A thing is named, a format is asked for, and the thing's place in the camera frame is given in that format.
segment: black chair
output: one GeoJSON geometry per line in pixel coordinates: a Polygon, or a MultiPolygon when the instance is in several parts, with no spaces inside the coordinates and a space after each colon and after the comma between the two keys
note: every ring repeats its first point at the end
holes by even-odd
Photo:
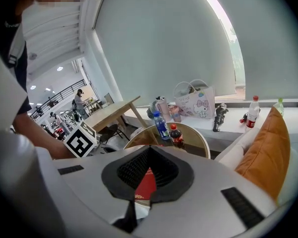
{"type": "Polygon", "coordinates": [[[126,136],[126,134],[119,129],[118,124],[113,124],[109,127],[103,128],[102,130],[99,131],[99,134],[101,134],[100,142],[104,143],[106,141],[105,144],[107,144],[108,140],[113,136],[118,135],[121,138],[123,138],[120,134],[123,134],[125,136],[125,138],[128,141],[130,141],[130,139],[126,136]]]}

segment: toy figure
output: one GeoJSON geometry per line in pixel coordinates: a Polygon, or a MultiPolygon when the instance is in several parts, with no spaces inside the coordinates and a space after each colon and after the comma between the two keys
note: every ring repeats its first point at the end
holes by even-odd
{"type": "Polygon", "coordinates": [[[217,116],[214,119],[214,127],[213,131],[218,132],[220,131],[218,129],[219,125],[221,125],[224,122],[225,114],[228,112],[228,109],[226,108],[225,103],[221,103],[218,108],[216,109],[217,116]]]}

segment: cushion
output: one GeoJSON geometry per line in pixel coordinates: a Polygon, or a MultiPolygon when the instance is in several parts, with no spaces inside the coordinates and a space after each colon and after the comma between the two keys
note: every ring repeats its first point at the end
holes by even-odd
{"type": "Polygon", "coordinates": [[[229,147],[215,158],[215,161],[222,163],[231,170],[235,170],[238,164],[242,161],[244,154],[253,144],[258,132],[259,128],[252,128],[238,137],[229,147]]]}
{"type": "Polygon", "coordinates": [[[235,169],[275,201],[283,186],[290,158],[290,139],[283,117],[272,108],[253,145],[235,169]]]}

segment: plastic bottle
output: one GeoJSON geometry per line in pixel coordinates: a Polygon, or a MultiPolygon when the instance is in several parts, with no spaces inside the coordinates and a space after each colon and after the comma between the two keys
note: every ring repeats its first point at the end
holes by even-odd
{"type": "Polygon", "coordinates": [[[247,120],[246,120],[246,126],[248,128],[253,128],[258,116],[259,112],[259,104],[258,104],[258,96],[253,96],[253,101],[249,106],[248,114],[247,114],[247,120]]]}
{"type": "Polygon", "coordinates": [[[154,111],[153,116],[154,116],[155,126],[157,127],[161,138],[163,140],[170,139],[168,125],[166,124],[165,119],[160,115],[160,112],[158,110],[154,111]]]}
{"type": "Polygon", "coordinates": [[[172,144],[175,147],[184,149],[184,141],[183,141],[183,135],[182,132],[177,129],[176,124],[171,124],[171,132],[170,132],[170,137],[172,140],[172,144]]]}
{"type": "Polygon", "coordinates": [[[273,107],[279,111],[279,113],[282,115],[282,117],[284,116],[284,106],[283,106],[282,98],[279,98],[278,102],[276,104],[274,104],[273,107]]]}

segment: railing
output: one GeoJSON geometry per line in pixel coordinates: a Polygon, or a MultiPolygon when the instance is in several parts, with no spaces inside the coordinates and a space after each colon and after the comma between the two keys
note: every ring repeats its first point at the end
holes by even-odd
{"type": "Polygon", "coordinates": [[[73,95],[73,93],[76,93],[79,88],[82,88],[85,85],[86,84],[85,84],[84,80],[82,79],[81,81],[76,82],[75,84],[69,86],[68,88],[65,88],[63,91],[59,92],[58,94],[54,95],[52,98],[47,100],[45,103],[43,103],[37,110],[35,110],[33,112],[32,115],[30,115],[30,117],[36,121],[44,113],[48,112],[50,108],[57,105],[59,102],[61,102],[68,96],[73,95]]]}

